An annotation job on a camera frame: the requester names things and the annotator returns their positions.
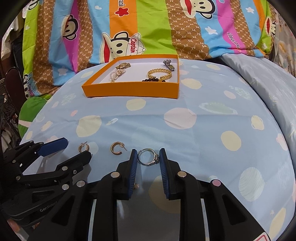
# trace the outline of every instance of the gold chain bracelet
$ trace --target gold chain bracelet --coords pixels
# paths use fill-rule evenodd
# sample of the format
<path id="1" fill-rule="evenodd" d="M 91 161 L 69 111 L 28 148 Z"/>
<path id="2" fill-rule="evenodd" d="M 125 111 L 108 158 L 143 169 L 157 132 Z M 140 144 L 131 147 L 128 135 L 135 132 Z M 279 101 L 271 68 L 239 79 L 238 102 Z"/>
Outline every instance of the gold chain bracelet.
<path id="1" fill-rule="evenodd" d="M 165 82 L 166 80 L 168 80 L 172 77 L 172 72 L 168 69 L 152 69 L 152 70 L 148 71 L 148 77 L 150 79 L 155 79 L 156 76 L 152 75 L 154 73 L 166 73 L 167 74 L 167 75 L 161 76 L 159 78 L 158 82 Z"/>

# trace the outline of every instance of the pearl bracelet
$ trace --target pearl bracelet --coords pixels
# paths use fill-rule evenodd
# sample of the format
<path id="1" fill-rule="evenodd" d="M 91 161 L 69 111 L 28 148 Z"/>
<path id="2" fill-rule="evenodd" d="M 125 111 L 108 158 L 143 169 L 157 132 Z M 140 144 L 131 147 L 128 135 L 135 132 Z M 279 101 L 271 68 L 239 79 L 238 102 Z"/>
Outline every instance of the pearl bracelet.
<path id="1" fill-rule="evenodd" d="M 124 69 L 117 69 L 110 73 L 111 82 L 114 83 L 121 75 L 123 75 L 126 71 Z"/>

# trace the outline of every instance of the orange box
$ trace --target orange box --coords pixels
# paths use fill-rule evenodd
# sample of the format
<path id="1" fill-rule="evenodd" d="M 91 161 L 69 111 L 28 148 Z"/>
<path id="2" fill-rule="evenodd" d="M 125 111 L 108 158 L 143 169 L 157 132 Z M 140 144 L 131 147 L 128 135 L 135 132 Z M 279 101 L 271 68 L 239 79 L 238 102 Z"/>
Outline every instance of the orange box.
<path id="1" fill-rule="evenodd" d="M 142 82 L 148 78 L 148 71 L 151 69 L 167 69 L 163 64 L 165 59 L 172 61 L 175 67 L 172 77 L 166 82 Z M 125 69 L 114 83 L 110 81 L 110 73 L 121 63 L 130 63 L 131 67 Z M 166 73 L 155 73 L 159 78 Z M 97 73 L 90 77 L 82 89 L 87 97 L 103 96 L 140 96 L 140 97 L 163 97 L 177 99 L 179 96 L 179 59 L 174 54 L 145 54 L 118 57 Z"/>

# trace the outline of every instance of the gold hoop earring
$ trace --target gold hoop earring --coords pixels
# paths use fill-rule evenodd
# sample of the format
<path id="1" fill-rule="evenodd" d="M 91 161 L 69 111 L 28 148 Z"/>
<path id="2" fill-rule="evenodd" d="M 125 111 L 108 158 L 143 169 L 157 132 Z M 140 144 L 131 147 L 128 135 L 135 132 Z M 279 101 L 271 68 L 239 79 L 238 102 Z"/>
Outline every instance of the gold hoop earring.
<path id="1" fill-rule="evenodd" d="M 111 147 L 110 147 L 110 150 L 111 150 L 111 152 L 114 154 L 114 155 L 121 155 L 122 154 L 122 151 L 118 151 L 118 152 L 115 152 L 114 151 L 114 147 L 115 146 L 117 146 L 117 145 L 119 145 L 121 148 L 124 148 L 126 151 L 127 151 L 127 149 L 124 147 L 124 143 L 122 143 L 122 142 L 119 142 L 119 141 L 116 141 L 116 142 L 114 142 L 112 145 L 111 145 Z"/>
<path id="2" fill-rule="evenodd" d="M 86 145 L 86 151 L 89 151 L 89 145 L 87 144 L 87 142 L 81 143 L 78 147 L 78 151 L 81 153 L 82 152 L 82 148 Z"/>

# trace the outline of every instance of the red star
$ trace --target red star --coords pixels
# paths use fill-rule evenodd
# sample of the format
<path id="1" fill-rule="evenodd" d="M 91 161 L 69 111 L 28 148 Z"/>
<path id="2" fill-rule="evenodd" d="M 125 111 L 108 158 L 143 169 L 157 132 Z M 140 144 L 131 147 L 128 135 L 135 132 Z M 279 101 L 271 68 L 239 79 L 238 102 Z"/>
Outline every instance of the red star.
<path id="1" fill-rule="evenodd" d="M 129 15 L 128 8 L 119 7 L 118 11 L 116 11 L 115 14 L 119 15 L 120 17 L 122 17 L 123 15 Z"/>

